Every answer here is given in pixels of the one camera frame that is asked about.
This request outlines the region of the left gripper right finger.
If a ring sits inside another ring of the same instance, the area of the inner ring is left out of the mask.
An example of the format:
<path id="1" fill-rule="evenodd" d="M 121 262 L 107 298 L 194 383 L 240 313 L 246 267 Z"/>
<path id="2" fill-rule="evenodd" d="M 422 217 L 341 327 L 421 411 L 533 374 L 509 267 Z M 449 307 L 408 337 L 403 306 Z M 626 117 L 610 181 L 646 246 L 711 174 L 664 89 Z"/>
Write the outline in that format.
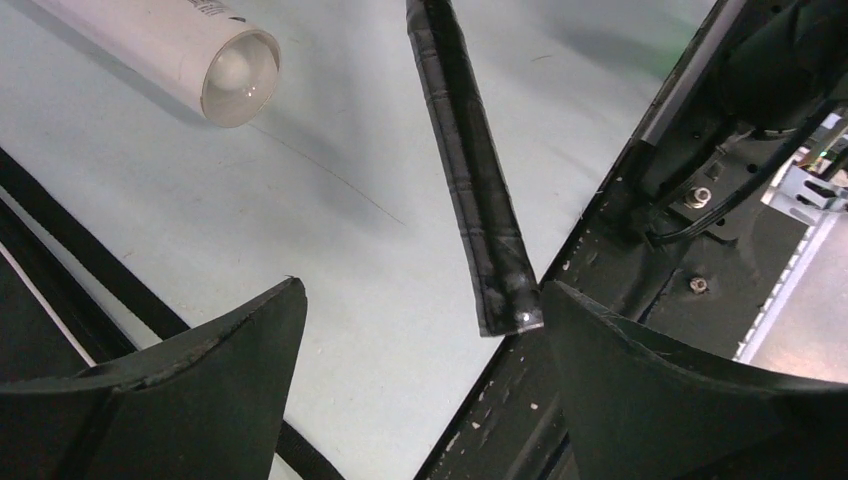
<path id="1" fill-rule="evenodd" d="M 584 479 L 843 479 L 847 387 L 722 358 L 560 282 L 545 335 Z"/>

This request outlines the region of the white shuttlecock tube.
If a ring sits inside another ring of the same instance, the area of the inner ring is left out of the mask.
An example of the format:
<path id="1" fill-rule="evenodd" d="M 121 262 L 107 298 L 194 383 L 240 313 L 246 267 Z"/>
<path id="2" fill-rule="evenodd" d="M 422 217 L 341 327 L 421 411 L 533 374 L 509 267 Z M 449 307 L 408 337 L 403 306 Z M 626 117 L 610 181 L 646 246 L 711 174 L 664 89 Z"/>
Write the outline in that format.
<path id="1" fill-rule="evenodd" d="M 280 47 L 220 1 L 42 1 L 40 7 L 216 126 L 276 90 Z"/>

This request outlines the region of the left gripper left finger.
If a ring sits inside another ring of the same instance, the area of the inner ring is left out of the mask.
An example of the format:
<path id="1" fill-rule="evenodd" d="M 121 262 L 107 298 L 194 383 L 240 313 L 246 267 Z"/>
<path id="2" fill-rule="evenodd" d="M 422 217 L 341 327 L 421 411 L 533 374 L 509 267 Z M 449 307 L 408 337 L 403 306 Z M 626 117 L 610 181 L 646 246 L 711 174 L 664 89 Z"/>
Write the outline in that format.
<path id="1" fill-rule="evenodd" d="M 3 385 L 2 477 L 267 478 L 306 313 L 289 278 L 142 351 Z"/>

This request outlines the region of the black sport racket bag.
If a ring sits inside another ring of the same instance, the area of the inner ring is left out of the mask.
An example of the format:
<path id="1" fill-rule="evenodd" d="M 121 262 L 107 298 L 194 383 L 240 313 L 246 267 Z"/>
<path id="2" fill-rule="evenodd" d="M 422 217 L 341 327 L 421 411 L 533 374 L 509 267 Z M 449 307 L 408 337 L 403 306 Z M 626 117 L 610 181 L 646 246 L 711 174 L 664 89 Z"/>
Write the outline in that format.
<path id="1" fill-rule="evenodd" d="M 134 346 L 11 208 L 18 201 L 68 244 L 85 267 L 139 313 L 162 341 L 189 327 L 131 274 L 11 156 L 1 158 L 1 363 L 5 384 L 72 377 L 146 348 Z M 303 479 L 336 479 L 338 470 L 284 415 L 275 459 Z"/>

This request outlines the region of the badminton racket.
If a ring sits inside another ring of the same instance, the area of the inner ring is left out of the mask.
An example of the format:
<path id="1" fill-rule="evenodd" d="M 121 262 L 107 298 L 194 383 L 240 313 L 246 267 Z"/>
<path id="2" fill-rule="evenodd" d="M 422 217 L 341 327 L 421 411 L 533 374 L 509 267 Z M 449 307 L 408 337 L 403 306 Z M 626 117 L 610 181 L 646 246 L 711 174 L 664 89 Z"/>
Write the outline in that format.
<path id="1" fill-rule="evenodd" d="M 540 328 L 538 281 L 453 6 L 409 1 L 406 22 L 469 266 L 480 334 Z"/>

